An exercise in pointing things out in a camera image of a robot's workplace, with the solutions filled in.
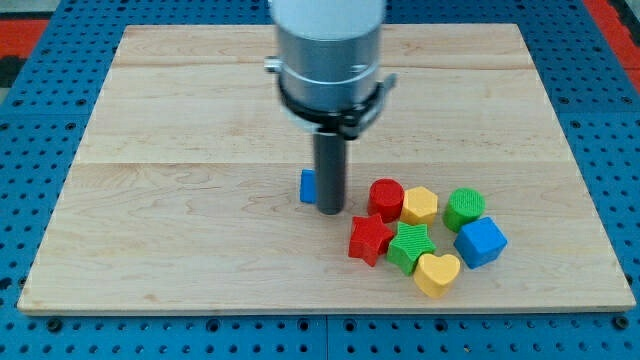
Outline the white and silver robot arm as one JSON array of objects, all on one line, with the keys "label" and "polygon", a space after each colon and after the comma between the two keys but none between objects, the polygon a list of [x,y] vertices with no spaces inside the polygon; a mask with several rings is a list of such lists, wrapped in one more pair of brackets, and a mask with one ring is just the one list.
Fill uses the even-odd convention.
[{"label": "white and silver robot arm", "polygon": [[378,79],[384,0],[271,0],[281,102],[305,130],[354,140],[382,112],[396,85]]}]

